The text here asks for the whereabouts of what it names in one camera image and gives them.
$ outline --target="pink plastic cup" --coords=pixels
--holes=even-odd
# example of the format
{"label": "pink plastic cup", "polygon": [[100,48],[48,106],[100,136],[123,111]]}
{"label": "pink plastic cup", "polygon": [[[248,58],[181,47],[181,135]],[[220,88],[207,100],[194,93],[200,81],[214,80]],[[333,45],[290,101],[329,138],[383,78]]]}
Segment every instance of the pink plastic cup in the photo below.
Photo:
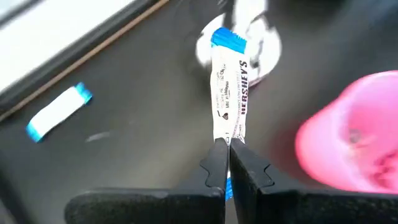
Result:
{"label": "pink plastic cup", "polygon": [[361,78],[296,137],[308,175],[337,189],[398,194],[398,71]]}

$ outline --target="pink cup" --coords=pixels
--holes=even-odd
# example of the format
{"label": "pink cup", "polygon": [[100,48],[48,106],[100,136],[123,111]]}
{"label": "pink cup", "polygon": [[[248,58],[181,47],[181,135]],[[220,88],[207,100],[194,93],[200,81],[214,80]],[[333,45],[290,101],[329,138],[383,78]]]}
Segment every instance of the pink cup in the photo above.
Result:
{"label": "pink cup", "polygon": [[398,71],[361,78],[296,136],[308,175],[337,189],[398,193]]}

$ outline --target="blue packet end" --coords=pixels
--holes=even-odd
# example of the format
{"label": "blue packet end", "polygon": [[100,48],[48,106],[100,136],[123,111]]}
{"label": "blue packet end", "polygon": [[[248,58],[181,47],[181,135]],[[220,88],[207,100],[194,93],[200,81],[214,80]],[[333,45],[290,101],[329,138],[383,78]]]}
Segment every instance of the blue packet end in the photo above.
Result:
{"label": "blue packet end", "polygon": [[91,100],[93,94],[89,90],[85,88],[85,85],[80,82],[75,86],[77,92],[79,92],[80,96],[85,100],[85,104]]}
{"label": "blue packet end", "polygon": [[246,48],[246,40],[234,34],[227,28],[221,27],[214,31],[211,36],[211,46],[223,46],[231,50],[244,54]]}
{"label": "blue packet end", "polygon": [[31,122],[29,122],[29,124],[26,126],[26,131],[29,137],[35,142],[39,142],[43,137],[36,131]]}
{"label": "blue packet end", "polygon": [[225,201],[228,201],[233,196],[231,178],[226,179]]}

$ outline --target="white sugar stick with blue end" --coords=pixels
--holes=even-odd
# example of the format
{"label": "white sugar stick with blue end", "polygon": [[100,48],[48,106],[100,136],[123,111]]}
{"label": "white sugar stick with blue end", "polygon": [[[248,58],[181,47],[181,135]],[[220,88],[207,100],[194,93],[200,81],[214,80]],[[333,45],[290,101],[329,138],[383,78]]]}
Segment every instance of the white sugar stick with blue end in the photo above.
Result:
{"label": "white sugar stick with blue end", "polygon": [[[249,58],[244,55],[246,40],[226,28],[211,37],[210,77],[213,137],[224,138],[229,146],[231,138],[244,142],[248,111]],[[226,181],[225,200],[233,196],[231,179]]]}
{"label": "white sugar stick with blue end", "polygon": [[33,141],[39,142],[52,128],[87,104],[92,97],[83,83],[70,87],[31,119],[26,127],[28,135]]}

